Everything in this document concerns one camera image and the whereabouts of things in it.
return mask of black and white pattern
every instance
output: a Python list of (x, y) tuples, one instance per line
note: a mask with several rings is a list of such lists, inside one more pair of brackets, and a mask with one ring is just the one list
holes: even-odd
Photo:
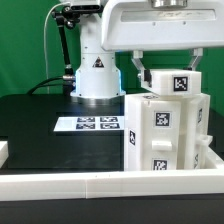
[(77, 122), (95, 122), (95, 117), (78, 117)]
[(101, 117), (100, 122), (118, 122), (117, 117)]
[(133, 132), (131, 130), (129, 132), (129, 141), (132, 145), (135, 145), (136, 135), (135, 135), (135, 132)]
[(76, 125), (76, 129), (77, 130), (89, 130), (89, 129), (95, 129), (96, 128), (96, 125), (95, 124), (77, 124)]
[(100, 124), (101, 129), (120, 129), (120, 125), (118, 123), (102, 123)]
[(155, 113), (155, 126), (156, 127), (170, 127), (171, 126), (171, 113), (170, 112), (156, 112)]
[(198, 154), (194, 158), (194, 169), (198, 166)]
[(59, 117), (54, 131), (124, 130), (124, 116)]
[(153, 160), (153, 170), (167, 170), (167, 168), (168, 168), (167, 160), (160, 160), (160, 159)]
[(174, 92), (186, 92), (188, 91), (188, 77), (174, 77)]
[(198, 111), (198, 124), (202, 121), (202, 108)]

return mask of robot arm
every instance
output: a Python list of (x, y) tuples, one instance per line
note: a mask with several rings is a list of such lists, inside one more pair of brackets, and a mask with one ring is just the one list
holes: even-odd
[(105, 0), (72, 0), (62, 11), (53, 13), (60, 31), (65, 67), (69, 69), (71, 64), (64, 26), (72, 29), (76, 24), (79, 25), (81, 65), (75, 72), (72, 92), (71, 88), (66, 91), (66, 95), (70, 91), (69, 94), (78, 98), (78, 101), (104, 103), (125, 94), (121, 89), (120, 71), (115, 65), (114, 52), (106, 52), (101, 47), (101, 18), (98, 14), (102, 13), (106, 3)]
[(103, 12), (102, 47), (153, 51), (223, 46), (223, 11), (223, 0), (109, 1)]

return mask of white block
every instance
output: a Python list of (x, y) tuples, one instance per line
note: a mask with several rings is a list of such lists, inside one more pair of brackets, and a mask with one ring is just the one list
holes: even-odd
[(152, 69), (150, 72), (151, 87), (148, 82), (144, 82), (144, 77), (142, 77), (141, 86), (160, 96), (201, 93), (201, 72), (178, 69)]
[(136, 94), (125, 105), (125, 170), (176, 169), (180, 102)]
[(153, 151), (172, 151), (172, 143), (169, 141), (152, 141)]
[(205, 169), (224, 169), (224, 161), (210, 148), (205, 154)]
[(180, 147), (185, 151), (184, 169), (200, 169), (205, 162), (204, 150), (211, 141), (210, 137), (205, 137), (208, 129), (209, 101), (208, 95), (200, 94), (189, 99), (187, 108), (182, 110), (181, 120), (186, 119), (186, 122), (181, 124), (184, 134), (183, 141), (180, 142)]
[(85, 198), (88, 175), (0, 176), (0, 201)]
[(222, 169), (118, 172), (86, 181), (86, 198), (223, 192)]

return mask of green backdrop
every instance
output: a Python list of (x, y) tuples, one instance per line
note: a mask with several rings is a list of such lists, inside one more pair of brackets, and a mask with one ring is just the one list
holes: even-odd
[[(43, 30), (48, 11), (57, 0), (1, 0), (0, 13), (0, 96), (26, 93), (46, 79)], [(66, 31), (74, 69), (80, 64), (79, 31)], [(64, 66), (58, 30), (53, 19), (47, 29), (47, 51), (50, 77), (63, 75)], [(122, 71), (122, 86), (127, 93), (142, 92), (131, 53), (117, 53)], [(183, 68), (188, 65), (188, 51), (145, 52), (147, 68)], [(224, 115), (224, 49), (205, 49), (197, 70), (203, 72), (202, 92), (211, 95), (211, 107)], [(50, 92), (59, 93), (60, 88)]]

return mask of black tabletop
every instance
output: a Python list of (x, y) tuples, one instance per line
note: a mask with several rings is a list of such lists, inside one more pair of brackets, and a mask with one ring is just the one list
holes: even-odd
[[(62, 95), (2, 97), (0, 139), (9, 143), (9, 159), (0, 173), (123, 170), (123, 131), (53, 132), (59, 116), (123, 114), (122, 99), (95, 107)], [(211, 111), (211, 146), (219, 155), (223, 124), (223, 117)], [(0, 223), (222, 223), (223, 209), (223, 194), (1, 202)]]

